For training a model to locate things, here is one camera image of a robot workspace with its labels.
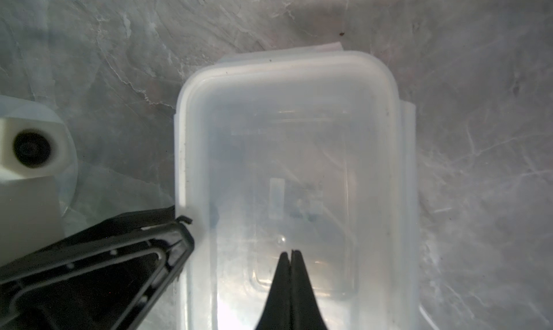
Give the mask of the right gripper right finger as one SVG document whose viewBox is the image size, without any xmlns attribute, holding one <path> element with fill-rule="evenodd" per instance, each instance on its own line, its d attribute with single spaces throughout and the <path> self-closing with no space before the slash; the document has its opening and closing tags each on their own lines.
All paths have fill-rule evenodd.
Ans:
<svg viewBox="0 0 553 330">
<path fill-rule="evenodd" d="M 313 292 L 305 261 L 299 250 L 291 259 L 292 329 L 327 329 Z"/>
</svg>

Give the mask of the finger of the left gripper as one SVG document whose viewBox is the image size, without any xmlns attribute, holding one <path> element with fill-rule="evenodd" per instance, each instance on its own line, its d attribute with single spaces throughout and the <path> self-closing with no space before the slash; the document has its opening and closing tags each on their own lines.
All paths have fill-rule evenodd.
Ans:
<svg viewBox="0 0 553 330">
<path fill-rule="evenodd" d="M 175 206 L 153 210 L 127 212 L 109 218 L 61 241 L 62 244 L 82 244 L 123 235 L 132 231 L 160 226 L 175 219 Z"/>
<path fill-rule="evenodd" d="M 194 250 L 190 218 L 82 244 L 1 268 L 3 329 L 136 329 Z"/>
</svg>

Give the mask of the rectangular clear lunch box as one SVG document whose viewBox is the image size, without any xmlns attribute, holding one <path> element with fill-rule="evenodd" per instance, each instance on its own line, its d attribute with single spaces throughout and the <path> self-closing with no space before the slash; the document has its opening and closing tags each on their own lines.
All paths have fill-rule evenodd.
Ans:
<svg viewBox="0 0 553 330">
<path fill-rule="evenodd" d="M 226 56 L 181 88 L 179 329 L 253 329 L 300 251 L 329 329 L 417 329 L 416 108 L 339 43 Z"/>
</svg>

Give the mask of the round clear lunch box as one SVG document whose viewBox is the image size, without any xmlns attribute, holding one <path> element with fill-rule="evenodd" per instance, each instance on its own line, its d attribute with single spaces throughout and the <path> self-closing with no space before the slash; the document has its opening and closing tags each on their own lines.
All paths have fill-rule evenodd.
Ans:
<svg viewBox="0 0 553 330">
<path fill-rule="evenodd" d="M 53 179 L 60 214 L 76 190 L 76 147 L 66 124 L 38 102 L 1 96 L 1 186 Z"/>
</svg>

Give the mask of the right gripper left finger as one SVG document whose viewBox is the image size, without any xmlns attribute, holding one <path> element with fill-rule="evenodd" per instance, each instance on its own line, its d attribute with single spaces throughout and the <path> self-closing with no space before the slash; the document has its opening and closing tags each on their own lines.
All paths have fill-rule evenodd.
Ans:
<svg viewBox="0 0 553 330">
<path fill-rule="evenodd" d="M 292 327 L 291 318 L 291 264 L 286 252 L 281 253 L 271 288 L 256 326 L 261 329 L 283 329 Z"/>
</svg>

